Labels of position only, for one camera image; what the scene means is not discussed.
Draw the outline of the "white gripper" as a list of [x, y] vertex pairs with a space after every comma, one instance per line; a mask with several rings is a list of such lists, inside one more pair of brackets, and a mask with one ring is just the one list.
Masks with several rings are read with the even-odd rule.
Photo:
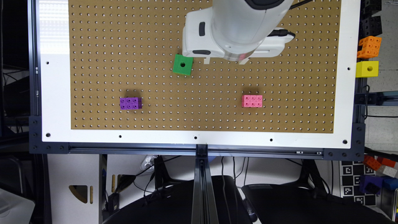
[[285, 48], [285, 44], [295, 38], [295, 34], [276, 27], [251, 53], [234, 55], [224, 51], [214, 40], [211, 31], [211, 7], [189, 12], [183, 28], [182, 54], [186, 57], [204, 57], [203, 63], [208, 65], [213, 58], [243, 59], [240, 65], [245, 65], [250, 57], [275, 57]]

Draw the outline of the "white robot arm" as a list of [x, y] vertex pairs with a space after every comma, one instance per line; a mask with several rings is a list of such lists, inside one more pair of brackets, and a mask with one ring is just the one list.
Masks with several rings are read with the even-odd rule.
[[278, 26], [293, 0], [214, 0], [189, 12], [182, 55], [223, 58], [245, 64], [250, 58], [276, 57], [295, 34]]

